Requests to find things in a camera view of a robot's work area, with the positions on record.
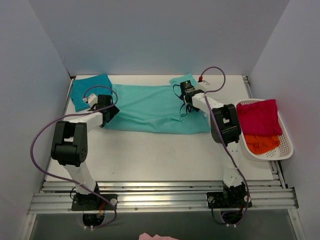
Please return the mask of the mint green t-shirt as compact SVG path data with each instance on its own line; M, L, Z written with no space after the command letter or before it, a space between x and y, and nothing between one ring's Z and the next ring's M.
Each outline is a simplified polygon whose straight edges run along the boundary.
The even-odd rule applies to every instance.
M169 85L113 84L119 99L119 113L104 128L109 130L192 135L208 133L211 127L202 111L181 110L184 103L176 94L178 85L197 81L191 73L173 78Z

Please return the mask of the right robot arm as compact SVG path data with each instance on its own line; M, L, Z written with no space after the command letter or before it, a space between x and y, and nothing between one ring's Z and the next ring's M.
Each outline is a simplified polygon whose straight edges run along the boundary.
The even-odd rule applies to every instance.
M240 201L240 194L233 189L245 183L239 168L239 141L242 129L235 105L224 104L208 96L210 91L195 88L190 80L179 84L180 99L196 111L210 117L210 130L213 140L225 153L222 156L223 185L228 190L222 193L223 203L234 206Z

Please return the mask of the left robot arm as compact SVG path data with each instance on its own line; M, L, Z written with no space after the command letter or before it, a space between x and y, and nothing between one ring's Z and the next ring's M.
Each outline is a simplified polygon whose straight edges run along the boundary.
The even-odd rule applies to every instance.
M60 120L55 124L51 158L63 166L76 182L76 194L83 197L83 204L90 210L100 206L99 186L86 164L88 133L103 128L120 110L111 95L91 94L84 100L89 104L89 114L72 120Z

